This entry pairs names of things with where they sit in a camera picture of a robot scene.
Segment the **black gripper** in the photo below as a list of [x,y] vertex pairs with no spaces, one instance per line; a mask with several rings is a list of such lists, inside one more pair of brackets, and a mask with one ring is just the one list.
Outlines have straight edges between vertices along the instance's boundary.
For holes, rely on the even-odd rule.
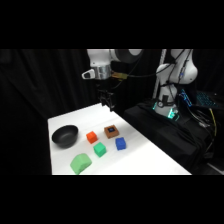
[[98,98],[102,105],[106,105],[106,100],[109,102],[110,111],[113,111],[116,102],[115,102],[115,95],[111,86],[111,80],[97,80],[96,81],[97,93]]

